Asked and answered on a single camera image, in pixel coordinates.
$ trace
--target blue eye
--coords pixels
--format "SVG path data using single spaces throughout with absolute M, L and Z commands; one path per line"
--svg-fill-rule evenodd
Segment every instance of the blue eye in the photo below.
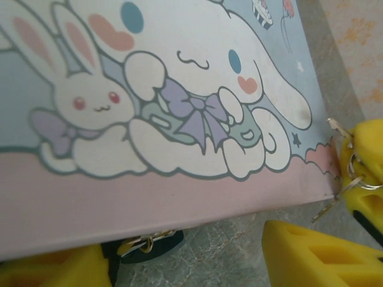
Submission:
M 241 60 L 239 59 L 239 56 L 236 51 L 234 50 L 229 51 L 229 62 L 233 71 L 239 74 L 242 70 L 242 66 L 241 66 Z
M 122 5 L 121 19 L 125 27 L 134 34 L 141 33 L 144 28 L 142 13 L 139 8 L 131 2 L 125 2 Z

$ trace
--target marble floor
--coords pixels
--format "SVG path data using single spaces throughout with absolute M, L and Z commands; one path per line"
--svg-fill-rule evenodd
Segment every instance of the marble floor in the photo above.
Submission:
M 346 127 L 364 119 L 319 0 L 297 0 L 327 111 Z M 185 244 L 163 257 L 121 265 L 116 286 L 269 286 L 261 238 L 266 220 L 279 219 L 367 246 L 379 245 L 343 203 L 316 225 L 310 220 L 325 202 L 260 212 L 186 230 Z

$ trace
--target white cartoon puppy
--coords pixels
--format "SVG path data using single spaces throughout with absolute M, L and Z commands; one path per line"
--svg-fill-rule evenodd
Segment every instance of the white cartoon puppy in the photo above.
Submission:
M 169 92 L 170 86 L 178 84 L 191 95 L 194 109 L 198 109 L 198 101 L 193 97 L 207 101 L 217 95 L 230 115 L 230 131 L 220 138 L 222 149 L 216 148 L 212 125 L 208 125 L 206 142 L 186 145 L 169 140 L 155 124 L 132 120 L 132 142 L 146 162 L 162 172 L 181 169 L 214 176 L 229 171 L 237 178 L 264 164 L 273 170 L 288 165 L 290 144 L 279 120 L 263 108 L 251 111 L 249 119 L 246 104 L 257 103 L 265 94 L 298 129 L 310 126 L 311 112 L 304 97 L 280 75 L 245 21 L 207 0 L 132 0 L 116 2 L 112 7 L 101 0 L 95 2 L 88 5 L 73 0 L 70 4 L 89 25 L 100 48 L 124 63 L 126 79 L 142 100 L 158 100 L 165 103 L 164 111 L 180 118 L 192 117 L 195 113 L 186 115 L 175 104 L 177 99 L 188 100 L 184 93 Z M 119 36 L 131 41 L 121 47 L 116 44 Z M 213 108 L 220 108 L 216 101 Z M 241 130 L 236 136 L 232 135 L 235 129 Z M 188 125 L 187 134 L 191 133 L 196 138 L 197 132 Z
M 79 19 L 63 5 L 53 6 L 59 31 L 85 70 L 70 74 L 53 36 L 27 8 L 2 1 L 0 10 L 4 35 L 53 88 L 57 112 L 31 112 L 31 125 L 42 138 L 43 162 L 57 172 L 80 169 L 100 177 L 145 171 L 126 139 L 125 123 L 134 116 L 132 100 L 103 75 L 96 47 Z

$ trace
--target lavender bow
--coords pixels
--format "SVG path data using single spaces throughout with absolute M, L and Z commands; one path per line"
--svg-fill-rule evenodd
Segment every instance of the lavender bow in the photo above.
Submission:
M 76 136 L 93 139 L 100 134 L 100 132 L 97 131 L 77 129 L 68 126 L 68 124 L 54 112 L 43 109 L 32 111 L 31 124 L 44 140 L 50 142 L 54 154 L 58 156 L 65 155 L 71 149 L 72 142 Z
M 190 97 L 176 81 L 166 79 L 161 95 L 168 103 L 168 108 L 174 117 L 185 119 L 178 132 L 195 138 L 205 152 L 205 123 L 210 130 L 215 150 L 228 135 L 218 121 L 226 122 L 227 115 L 216 94 L 206 100 Z

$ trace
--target red eye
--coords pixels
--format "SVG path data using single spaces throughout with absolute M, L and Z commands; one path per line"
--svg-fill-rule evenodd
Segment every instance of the red eye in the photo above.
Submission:
M 76 97 L 73 100 L 73 106 L 75 109 L 82 111 L 85 108 L 85 100 L 82 97 Z
M 119 96 L 117 93 L 113 92 L 113 91 L 111 91 L 111 92 L 109 93 L 109 99 L 110 99 L 113 103 L 119 103 L 119 102 L 120 102 L 120 96 Z

